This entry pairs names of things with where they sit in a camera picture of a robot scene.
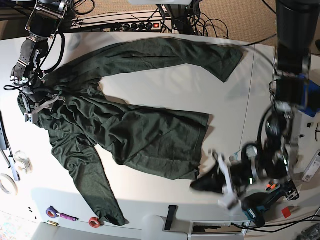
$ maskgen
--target power strip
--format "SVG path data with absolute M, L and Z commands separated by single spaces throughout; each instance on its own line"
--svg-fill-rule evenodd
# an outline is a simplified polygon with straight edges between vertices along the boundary
M 2 120 L 1 110 L 0 110 L 0 148 L 4 151 L 8 150 L 8 145 L 7 145 L 5 136 L 6 136 L 6 133 L 5 133 L 4 121 Z

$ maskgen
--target white table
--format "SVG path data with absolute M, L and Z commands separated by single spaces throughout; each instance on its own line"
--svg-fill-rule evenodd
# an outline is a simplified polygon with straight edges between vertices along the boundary
M 61 64 L 115 43 L 160 36 L 211 44 L 243 44 L 224 39 L 159 33 L 74 33 L 66 35 L 66 50 Z M 172 204 L 179 207 L 176 213 L 177 221 L 172 226 L 172 230 L 177 232 L 187 233 L 191 220 L 246 220 L 241 211 L 230 213 L 221 209 L 218 206 L 218 195 L 191 192 L 189 180 L 171 181 L 135 171 L 126 166 L 119 166 L 109 152 L 97 146 L 106 176 L 124 217 L 130 223 L 121 228 L 108 223 L 97 229 L 91 228 L 87 221 L 95 215 L 75 188 L 69 173 L 51 155 L 52 147 L 48 133 L 35 125 L 24 123 L 23 115 L 17 105 L 18 92 L 3 90 L 3 86 L 9 84 L 12 67 L 20 56 L 20 48 L 24 41 L 24 38 L 0 41 L 2 53 L 0 108 L 13 151 L 25 152 L 32 161 L 34 171 L 30 175 L 21 176 L 22 180 L 17 184 L 18 196 L 1 197 L 0 211 L 32 220 L 37 215 L 38 221 L 46 222 L 50 219 L 45 211 L 49 206 L 54 206 L 58 211 L 80 219 L 77 222 L 56 219 L 62 227 L 137 239 L 141 236 L 143 217 L 146 215 L 166 217 L 168 206 Z M 60 43 L 58 37 L 43 69 L 48 69 L 56 63 L 60 53 Z M 272 58 L 272 47 L 260 45 L 255 47 L 261 48 L 268 57 Z M 206 157 L 208 149 L 215 148 L 226 156 L 230 156 L 246 141 L 256 138 L 262 112 L 269 103 L 267 89 L 271 81 L 272 69 L 267 61 L 255 52 L 255 47 L 247 49 L 245 57 L 226 83 L 222 83 L 201 67 L 185 64 L 105 77 L 100 82 L 100 86 L 107 98 L 111 100 L 122 99 L 128 104 L 211 114 L 210 128 L 202 146 L 201 170 L 206 171 L 213 164 Z M 313 62 L 315 63 L 313 67 L 320 68 L 319 59 Z M 314 133 L 303 134 L 312 146 L 305 144 L 306 150 L 301 148 L 305 153 L 305 161 L 299 165 L 300 170 L 306 167 L 319 148 L 319 145 L 315 144 Z M 2 173 L 11 175 L 10 170 L 6 170 L 3 160 L 0 161 L 0 168 Z M 306 184 L 306 188 L 310 188 L 312 184 Z M 320 188 L 313 188 L 313 190 L 302 191 L 297 203 L 313 198 L 319 190 Z M 296 203 L 283 203 L 286 206 L 291 204 Z M 30 213 L 28 207 L 32 208 L 33 213 Z M 294 217 L 315 211 L 317 207 L 316 205 L 304 207 L 297 211 Z M 284 218 L 279 215 L 278 221 L 283 220 Z M 291 233 L 298 233 L 302 229 L 303 224 Z

